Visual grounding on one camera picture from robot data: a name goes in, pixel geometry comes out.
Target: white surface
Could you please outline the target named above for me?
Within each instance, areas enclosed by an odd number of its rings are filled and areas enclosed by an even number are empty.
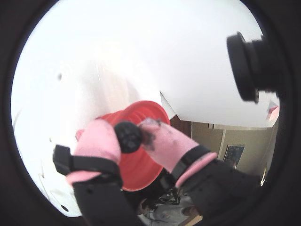
[[[261,92],[257,105],[246,103],[233,78],[226,37],[237,31],[246,40],[262,35],[240,1],[162,4],[148,27],[149,35],[137,38],[137,46],[143,49],[153,76],[160,80],[160,91],[181,120],[241,127],[274,125],[276,119],[266,117],[270,101],[279,105],[276,95]]]
[[[172,107],[169,105],[169,103],[166,101],[165,97],[161,94],[161,102],[162,102],[162,107],[166,111],[168,118],[172,119],[176,113],[172,109]]]
[[[30,35],[12,90],[17,145],[43,194],[78,216],[53,145],[73,150],[75,131],[91,119],[141,99],[161,103],[159,90],[182,120],[271,126],[275,96],[244,103],[235,87],[226,36],[237,30],[246,40],[261,34],[237,0],[59,1]]]

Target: dirt stain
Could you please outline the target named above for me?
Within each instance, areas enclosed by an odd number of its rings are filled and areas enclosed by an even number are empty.
[[[156,122],[158,123],[159,126],[161,126],[161,119],[157,119]]]
[[[141,130],[141,133],[142,133],[143,148],[146,151],[154,151],[155,150],[154,140],[156,139],[156,136],[143,129]]]

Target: framed picture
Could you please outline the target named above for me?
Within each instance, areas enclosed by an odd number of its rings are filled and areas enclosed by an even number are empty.
[[[236,169],[244,149],[244,145],[228,145],[223,161]]]

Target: beige wall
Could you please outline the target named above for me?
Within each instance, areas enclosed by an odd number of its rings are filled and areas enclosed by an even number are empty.
[[[220,160],[223,160],[228,145],[245,145],[237,169],[250,174],[261,175],[264,159],[269,156],[274,128],[265,130],[226,130]],[[222,129],[209,129],[206,123],[192,123],[192,139],[219,152],[222,141]]]
[[[206,123],[193,122],[192,139],[210,148],[212,152],[218,153],[221,146],[222,129],[208,129]]]
[[[266,153],[264,154],[264,156],[259,164],[259,167],[254,170],[254,174],[258,174],[258,175],[262,176],[265,166],[267,166],[267,172],[269,171],[269,169],[271,167],[273,155],[274,155],[277,131],[278,131],[278,121],[275,123],[275,125],[273,127],[271,140],[269,142]]]

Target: red plastic cup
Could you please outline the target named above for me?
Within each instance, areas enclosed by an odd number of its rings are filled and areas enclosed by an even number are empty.
[[[99,118],[106,120],[112,126],[124,120],[137,125],[146,118],[160,119],[170,125],[165,110],[152,101],[138,101],[122,111],[106,114]],[[163,169],[161,165],[151,159],[142,147],[134,153],[122,153],[119,168],[123,180],[122,189],[130,192],[139,191],[150,185]]]

